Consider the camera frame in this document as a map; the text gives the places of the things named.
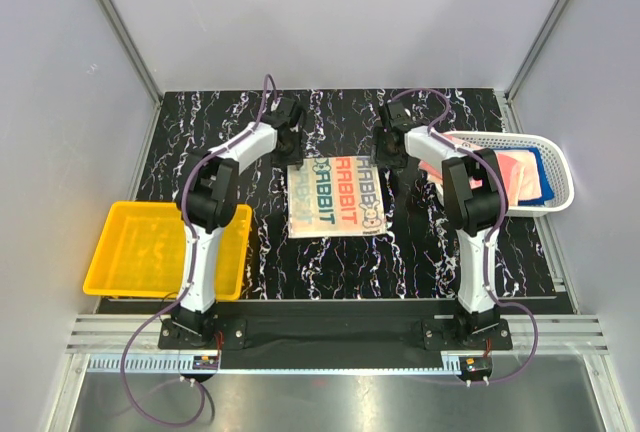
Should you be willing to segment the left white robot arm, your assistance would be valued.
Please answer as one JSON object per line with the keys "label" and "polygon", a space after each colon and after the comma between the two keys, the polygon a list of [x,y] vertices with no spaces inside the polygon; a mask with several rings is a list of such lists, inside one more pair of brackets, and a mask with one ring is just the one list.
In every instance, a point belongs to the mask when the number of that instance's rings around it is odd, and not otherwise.
{"label": "left white robot arm", "polygon": [[215,273],[223,233],[238,206],[239,176],[264,156],[275,168],[299,169],[305,119],[305,109],[297,100],[281,98],[232,139],[196,150],[184,163],[176,205],[184,223],[186,255],[171,320],[193,347],[206,347],[215,338]]}

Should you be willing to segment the pink patterned towel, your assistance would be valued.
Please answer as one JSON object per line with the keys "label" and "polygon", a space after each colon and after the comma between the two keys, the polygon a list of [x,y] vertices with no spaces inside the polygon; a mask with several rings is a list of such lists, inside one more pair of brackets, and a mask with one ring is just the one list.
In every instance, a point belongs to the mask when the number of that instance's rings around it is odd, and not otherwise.
{"label": "pink patterned towel", "polygon": [[[451,134],[445,134],[456,144],[464,145],[472,150],[479,150],[480,147],[463,141],[459,138],[453,137]],[[507,149],[506,151],[496,151],[496,158],[498,160],[502,181],[505,186],[507,199],[510,206],[518,205],[517,196],[519,189],[519,179],[521,178],[521,167],[518,162],[511,156],[510,152],[515,149]],[[427,173],[428,180],[434,184],[442,186],[442,176],[436,171],[430,164],[421,161],[419,168]]]}

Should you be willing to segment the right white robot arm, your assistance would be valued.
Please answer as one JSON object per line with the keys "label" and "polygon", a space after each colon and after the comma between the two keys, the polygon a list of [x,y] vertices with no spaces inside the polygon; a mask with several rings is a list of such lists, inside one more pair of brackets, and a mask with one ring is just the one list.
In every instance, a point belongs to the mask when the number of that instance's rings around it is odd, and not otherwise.
{"label": "right white robot arm", "polygon": [[508,200],[499,163],[490,148],[474,150],[428,125],[414,121],[400,102],[378,109],[372,159],[386,168],[404,168],[409,158],[433,166],[441,175],[445,215],[456,230],[460,285],[454,336],[466,348],[486,341],[500,321],[495,286],[499,229]]}

